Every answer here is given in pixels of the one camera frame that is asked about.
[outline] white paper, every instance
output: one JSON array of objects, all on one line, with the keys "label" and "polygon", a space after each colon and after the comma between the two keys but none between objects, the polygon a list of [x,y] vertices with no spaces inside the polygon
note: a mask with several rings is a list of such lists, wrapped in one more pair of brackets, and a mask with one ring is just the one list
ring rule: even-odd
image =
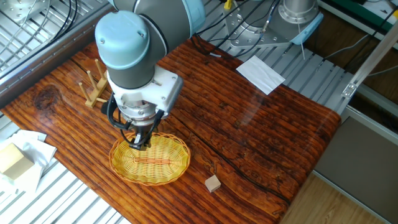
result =
[{"label": "white paper", "polygon": [[34,165],[19,176],[11,180],[0,174],[0,191],[15,193],[18,190],[34,193],[40,182],[44,168],[53,158],[56,147],[44,143],[46,134],[35,131],[20,130],[10,138],[0,143],[0,150],[10,143],[14,143],[26,158],[34,162]]},{"label": "white paper", "polygon": [[285,81],[282,76],[256,56],[251,57],[236,70],[266,95]]}]

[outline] small wooden block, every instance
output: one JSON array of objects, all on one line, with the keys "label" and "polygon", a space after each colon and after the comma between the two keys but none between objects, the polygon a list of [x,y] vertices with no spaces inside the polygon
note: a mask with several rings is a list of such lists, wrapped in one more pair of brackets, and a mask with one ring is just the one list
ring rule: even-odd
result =
[{"label": "small wooden block", "polygon": [[210,193],[212,193],[221,187],[221,182],[217,179],[216,175],[214,175],[205,181],[205,185]]},{"label": "small wooden block", "polygon": [[34,165],[13,143],[0,151],[0,172],[16,180]]}]

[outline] wooden table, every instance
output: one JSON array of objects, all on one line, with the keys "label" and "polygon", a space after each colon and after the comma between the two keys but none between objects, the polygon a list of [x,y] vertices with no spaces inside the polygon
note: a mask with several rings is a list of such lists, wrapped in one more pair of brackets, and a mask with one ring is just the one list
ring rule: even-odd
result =
[{"label": "wooden table", "polygon": [[[278,223],[340,123],[286,86],[266,96],[235,72],[242,62],[204,56],[186,42],[159,62],[185,82],[159,131],[187,143],[190,167],[171,184],[133,184],[109,167],[118,130],[101,103],[85,106],[78,86],[90,86],[87,70],[99,79],[95,58],[90,44],[2,112],[22,129],[47,133],[55,157],[132,223]],[[222,185],[211,194],[204,183],[213,174]]]}]

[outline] wicker basket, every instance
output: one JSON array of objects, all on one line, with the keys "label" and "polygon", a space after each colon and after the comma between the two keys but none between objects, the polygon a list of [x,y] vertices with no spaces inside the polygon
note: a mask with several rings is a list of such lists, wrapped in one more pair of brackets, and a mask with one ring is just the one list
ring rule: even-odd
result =
[{"label": "wicker basket", "polygon": [[[126,134],[129,141],[134,136],[134,133]],[[109,153],[112,170],[124,180],[146,186],[177,180],[191,161],[187,145],[176,136],[165,133],[152,133],[150,144],[146,151],[138,151],[131,149],[123,138],[118,139]]]}]

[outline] metal grating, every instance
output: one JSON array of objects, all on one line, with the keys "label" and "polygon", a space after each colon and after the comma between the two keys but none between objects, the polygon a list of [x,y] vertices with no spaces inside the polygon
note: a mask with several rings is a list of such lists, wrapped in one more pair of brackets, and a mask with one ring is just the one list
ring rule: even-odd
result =
[{"label": "metal grating", "polygon": [[[0,112],[0,142],[19,128]],[[129,223],[59,161],[52,159],[36,193],[0,192],[1,223]]]},{"label": "metal grating", "polygon": [[[99,12],[103,13],[111,8],[109,3],[104,0],[84,0],[84,2],[78,0],[78,14],[72,28],[78,27],[85,30],[71,29],[69,33],[72,33],[72,35],[68,33],[66,37],[73,36],[72,38],[61,38],[50,47],[46,47],[67,18],[69,0],[43,1],[50,1],[49,10],[44,9],[34,15],[22,27],[20,27],[21,24],[14,22],[0,11],[0,95],[2,93],[7,94],[5,92],[9,87],[15,85],[31,71],[48,61],[49,52],[59,51],[57,49],[62,49],[71,44],[65,44],[65,42],[72,40],[74,42],[78,39],[77,37],[81,36],[77,34],[88,33],[87,24],[95,22],[96,15]],[[75,2],[72,1],[71,14],[73,15],[74,12]]]},{"label": "metal grating", "polygon": [[[214,0],[203,0],[206,9],[206,22],[203,29],[212,26],[223,18],[223,4]],[[222,39],[228,35],[225,22],[201,34],[201,38],[207,41]],[[217,45],[221,40],[211,41]],[[235,48],[229,41],[226,41],[220,49],[231,55],[245,52],[250,47]],[[259,57],[268,66],[282,75],[286,81],[285,85],[303,94],[304,96],[324,105],[341,114],[348,104],[341,97],[345,86],[350,81],[352,74],[346,73],[342,68],[333,65],[331,62],[321,58],[319,55],[305,49],[303,52],[300,46],[290,44],[287,47],[255,47],[247,54],[238,57],[245,62],[253,55]]]},{"label": "metal grating", "polygon": [[[50,1],[50,9],[41,11],[38,15],[29,19],[22,27],[20,24],[8,18],[5,13],[0,12],[0,78],[5,76],[8,68],[18,65],[18,62],[29,56],[34,49],[44,47],[49,40],[60,30],[67,19],[69,1]],[[104,4],[102,0],[78,1],[78,15],[76,22],[85,18],[86,14]],[[72,1],[72,15],[75,4]]]}]

